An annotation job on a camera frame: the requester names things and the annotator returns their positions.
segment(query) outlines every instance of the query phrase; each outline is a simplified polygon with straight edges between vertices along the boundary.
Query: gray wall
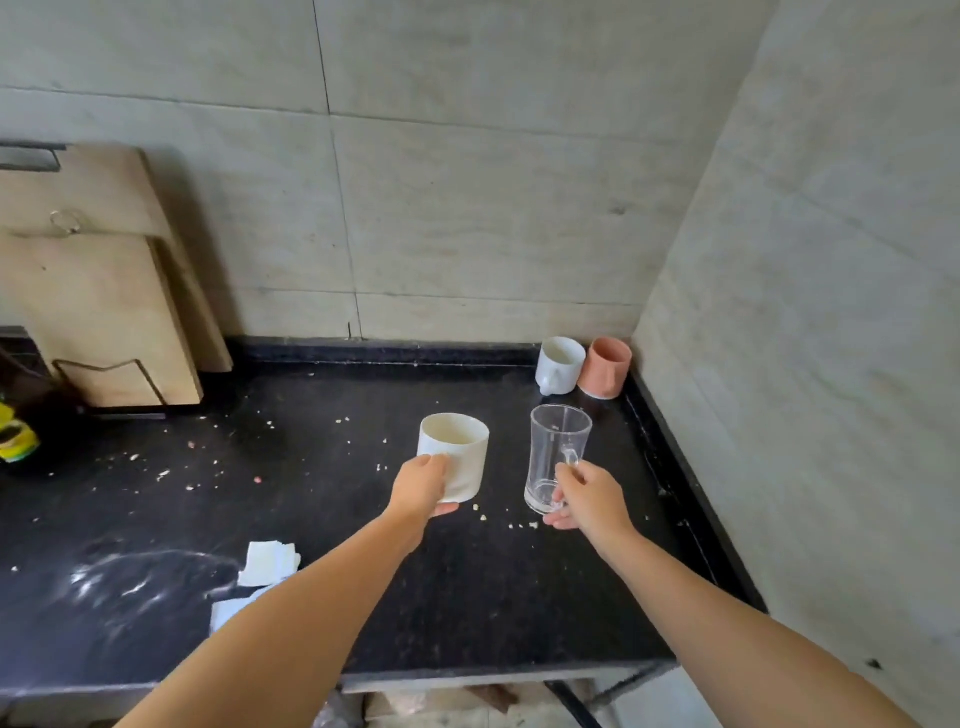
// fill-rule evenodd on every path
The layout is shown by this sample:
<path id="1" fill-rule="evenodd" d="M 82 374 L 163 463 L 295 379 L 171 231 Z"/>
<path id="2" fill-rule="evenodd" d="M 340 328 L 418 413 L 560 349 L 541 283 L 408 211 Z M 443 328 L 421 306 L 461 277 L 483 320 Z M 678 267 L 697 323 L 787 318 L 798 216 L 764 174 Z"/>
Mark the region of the gray wall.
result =
<path id="1" fill-rule="evenodd" d="M 144 148 L 227 333 L 629 335 L 773 4 L 10 2 L 0 137 Z"/>
<path id="2" fill-rule="evenodd" d="M 960 715 L 958 38 L 956 2 L 785 2 L 636 331 L 774 616 L 931 728 Z M 665 725 L 659 694 L 622 712 Z"/>

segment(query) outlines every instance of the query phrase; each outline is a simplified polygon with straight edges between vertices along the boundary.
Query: white mug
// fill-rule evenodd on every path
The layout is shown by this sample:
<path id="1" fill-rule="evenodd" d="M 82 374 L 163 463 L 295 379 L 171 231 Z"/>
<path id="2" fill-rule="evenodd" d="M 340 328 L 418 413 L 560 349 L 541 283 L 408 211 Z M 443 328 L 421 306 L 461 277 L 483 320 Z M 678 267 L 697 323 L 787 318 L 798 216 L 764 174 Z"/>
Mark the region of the white mug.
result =
<path id="1" fill-rule="evenodd" d="M 441 503 L 463 503 L 480 492 L 490 430 L 468 415 L 442 412 L 420 423 L 417 455 L 450 456 Z"/>
<path id="2" fill-rule="evenodd" d="M 540 393 L 565 395 L 573 391 L 584 368 L 587 350 L 573 339 L 554 336 L 540 346 L 540 361 L 537 362 L 537 384 Z"/>

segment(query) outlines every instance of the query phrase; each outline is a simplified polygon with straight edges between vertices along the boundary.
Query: kitchen counter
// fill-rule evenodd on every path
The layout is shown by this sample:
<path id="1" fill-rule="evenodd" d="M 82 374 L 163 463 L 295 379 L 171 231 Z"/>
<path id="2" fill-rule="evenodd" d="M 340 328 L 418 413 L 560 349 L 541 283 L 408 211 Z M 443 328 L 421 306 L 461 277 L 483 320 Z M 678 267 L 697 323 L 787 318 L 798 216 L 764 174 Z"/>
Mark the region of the kitchen counter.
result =
<path id="1" fill-rule="evenodd" d="M 162 680 L 207 636 L 213 601 L 254 591 L 236 586 L 248 542 L 294 543 L 304 566 L 321 558 L 382 512 L 434 412 L 489 426 L 483 486 L 428 525 L 353 648 L 346 690 L 674 659 L 587 540 L 525 505 L 529 415 L 543 401 L 587 410 L 586 458 L 620 481 L 645 535 L 745 594 L 696 499 L 658 474 L 669 456 L 650 450 L 635 385 L 609 402 L 544 399 L 525 363 L 385 356 L 241 362 L 204 379 L 199 407 L 89 421 L 69 452 L 0 469 L 0 695 Z"/>

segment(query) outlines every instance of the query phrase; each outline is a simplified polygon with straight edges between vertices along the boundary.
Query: pink cup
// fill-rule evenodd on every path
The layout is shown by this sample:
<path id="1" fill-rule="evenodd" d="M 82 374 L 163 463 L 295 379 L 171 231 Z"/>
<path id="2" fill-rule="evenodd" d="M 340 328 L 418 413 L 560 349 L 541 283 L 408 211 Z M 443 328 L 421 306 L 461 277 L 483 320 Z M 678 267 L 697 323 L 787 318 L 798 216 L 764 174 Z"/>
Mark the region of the pink cup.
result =
<path id="1" fill-rule="evenodd" d="M 619 339 L 601 336 L 590 344 L 577 386 L 596 400 L 612 400 L 623 391 L 634 353 Z"/>

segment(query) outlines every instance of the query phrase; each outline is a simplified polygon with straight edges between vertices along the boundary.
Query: cutting board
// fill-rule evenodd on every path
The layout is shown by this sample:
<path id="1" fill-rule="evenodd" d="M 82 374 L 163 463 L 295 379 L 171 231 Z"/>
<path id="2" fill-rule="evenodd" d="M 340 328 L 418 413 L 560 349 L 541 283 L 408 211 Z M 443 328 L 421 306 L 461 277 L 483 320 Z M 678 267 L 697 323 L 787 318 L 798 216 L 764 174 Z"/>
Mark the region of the cutting board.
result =
<path id="1" fill-rule="evenodd" d="M 163 404 L 150 379 L 167 404 L 201 400 L 180 319 L 145 236 L 0 234 L 0 287 L 26 317 L 51 373 L 68 379 L 90 406 Z M 58 370 L 57 360 L 73 363 Z M 103 372 L 78 366 L 118 364 L 124 366 Z"/>
<path id="2" fill-rule="evenodd" d="M 130 232 L 154 239 L 197 368 L 230 371 L 227 344 L 140 150 L 78 144 L 47 154 L 53 171 L 0 169 L 0 230 L 59 236 L 62 230 L 51 222 L 59 212 L 61 220 L 78 218 L 84 233 Z"/>

